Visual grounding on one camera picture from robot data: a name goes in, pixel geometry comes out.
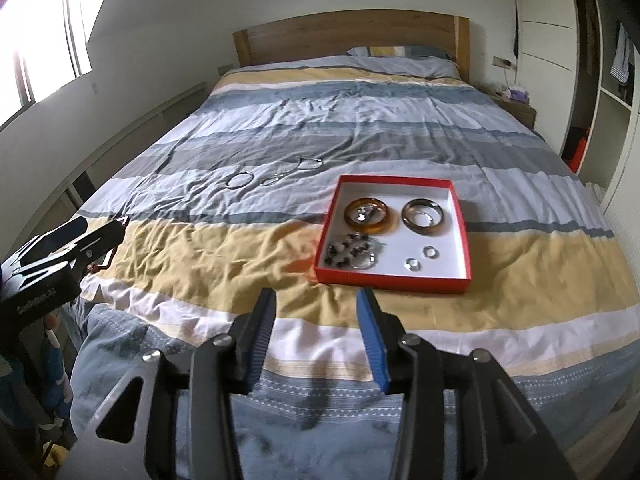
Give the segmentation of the blue gloved left hand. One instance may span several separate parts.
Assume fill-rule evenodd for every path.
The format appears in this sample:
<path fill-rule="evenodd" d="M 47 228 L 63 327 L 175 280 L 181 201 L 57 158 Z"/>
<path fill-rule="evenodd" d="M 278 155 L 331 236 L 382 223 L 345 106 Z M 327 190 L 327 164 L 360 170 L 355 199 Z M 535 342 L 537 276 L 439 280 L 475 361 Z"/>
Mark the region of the blue gloved left hand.
<path fill-rule="evenodd" d="M 36 371 L 29 379 L 36 404 L 35 421 L 46 434 L 57 436 L 70 419 L 74 394 L 66 373 L 62 344 L 55 333 L 58 320 L 53 313 L 48 313 L 36 326 L 40 328 Z"/>

